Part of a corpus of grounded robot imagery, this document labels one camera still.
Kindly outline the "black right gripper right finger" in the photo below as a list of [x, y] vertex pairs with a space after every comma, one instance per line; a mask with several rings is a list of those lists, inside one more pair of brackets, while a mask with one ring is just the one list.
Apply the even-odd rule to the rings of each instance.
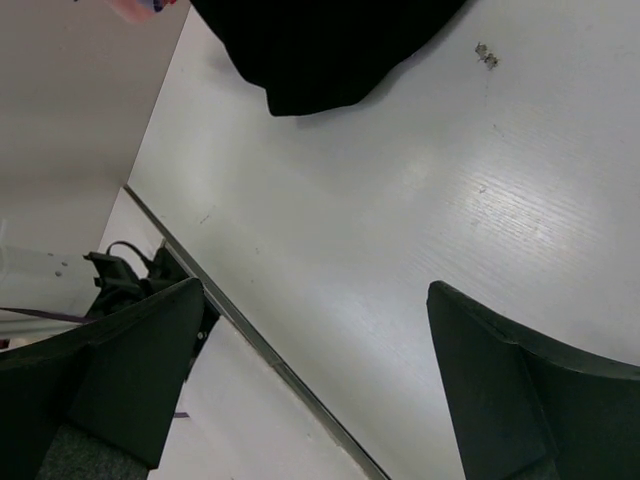
[[427, 312], [468, 479], [636, 479], [639, 369], [436, 281]]

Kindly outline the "black t shirt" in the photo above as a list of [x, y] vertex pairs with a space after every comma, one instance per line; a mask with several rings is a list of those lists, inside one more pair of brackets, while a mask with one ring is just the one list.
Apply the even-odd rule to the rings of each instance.
[[463, 8], [461, 0], [230, 1], [192, 6], [275, 117], [362, 101]]

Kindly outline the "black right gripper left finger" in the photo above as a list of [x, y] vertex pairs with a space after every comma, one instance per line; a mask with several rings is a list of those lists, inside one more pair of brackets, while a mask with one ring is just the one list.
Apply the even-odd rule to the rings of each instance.
[[204, 311], [187, 279], [1, 355], [4, 479], [145, 479], [159, 466]]

